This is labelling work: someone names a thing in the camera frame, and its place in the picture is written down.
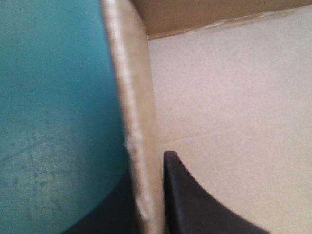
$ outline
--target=black plastic piece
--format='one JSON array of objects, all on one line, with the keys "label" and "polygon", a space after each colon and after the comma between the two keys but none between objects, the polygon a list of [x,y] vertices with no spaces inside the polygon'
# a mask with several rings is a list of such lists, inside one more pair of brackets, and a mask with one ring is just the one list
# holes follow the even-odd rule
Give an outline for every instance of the black plastic piece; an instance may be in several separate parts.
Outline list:
[{"label": "black plastic piece", "polygon": [[174,151],[164,154],[166,216],[170,234],[268,234],[209,195]]},{"label": "black plastic piece", "polygon": [[139,234],[135,214],[127,171],[101,204],[63,234]]}]

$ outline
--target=black object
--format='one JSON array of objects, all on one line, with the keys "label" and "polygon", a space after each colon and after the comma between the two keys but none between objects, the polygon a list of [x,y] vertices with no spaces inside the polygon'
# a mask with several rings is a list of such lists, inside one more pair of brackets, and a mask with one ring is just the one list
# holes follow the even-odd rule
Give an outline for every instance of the black object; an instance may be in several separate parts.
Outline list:
[{"label": "black object", "polygon": [[269,234],[210,196],[174,151],[164,154],[164,189],[170,234]]},{"label": "black object", "polygon": [[63,234],[139,234],[129,171],[92,212]]}]

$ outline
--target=cardboard box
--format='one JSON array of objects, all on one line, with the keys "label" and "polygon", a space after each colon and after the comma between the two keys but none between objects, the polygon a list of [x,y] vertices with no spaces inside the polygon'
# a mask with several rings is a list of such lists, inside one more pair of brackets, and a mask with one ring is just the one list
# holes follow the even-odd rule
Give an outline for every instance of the cardboard box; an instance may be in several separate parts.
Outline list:
[{"label": "cardboard box", "polygon": [[142,233],[165,231],[165,150],[244,219],[312,233],[311,3],[102,0]]}]

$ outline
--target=teal surface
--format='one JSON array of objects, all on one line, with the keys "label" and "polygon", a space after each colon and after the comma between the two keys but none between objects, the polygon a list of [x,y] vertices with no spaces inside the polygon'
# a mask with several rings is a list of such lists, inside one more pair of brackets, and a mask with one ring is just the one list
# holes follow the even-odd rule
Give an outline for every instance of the teal surface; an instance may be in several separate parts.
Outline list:
[{"label": "teal surface", "polygon": [[0,233],[57,234],[127,168],[97,0],[0,0]]}]

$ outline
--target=brown cardboard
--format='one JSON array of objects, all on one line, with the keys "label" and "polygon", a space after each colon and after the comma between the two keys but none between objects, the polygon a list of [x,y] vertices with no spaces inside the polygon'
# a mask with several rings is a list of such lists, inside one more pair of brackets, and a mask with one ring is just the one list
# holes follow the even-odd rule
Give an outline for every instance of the brown cardboard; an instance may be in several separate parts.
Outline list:
[{"label": "brown cardboard", "polygon": [[220,20],[312,4],[312,0],[132,0],[151,37],[176,34]]},{"label": "brown cardboard", "polygon": [[[159,36],[311,2],[135,4]],[[217,22],[149,41],[148,51],[130,2],[102,5],[142,233],[164,233],[164,150],[248,221],[273,234],[312,233],[312,7]]]},{"label": "brown cardboard", "polygon": [[312,6],[149,41],[162,151],[272,234],[312,233]]},{"label": "brown cardboard", "polygon": [[127,0],[102,0],[142,234],[164,232],[161,158],[144,24]]}]

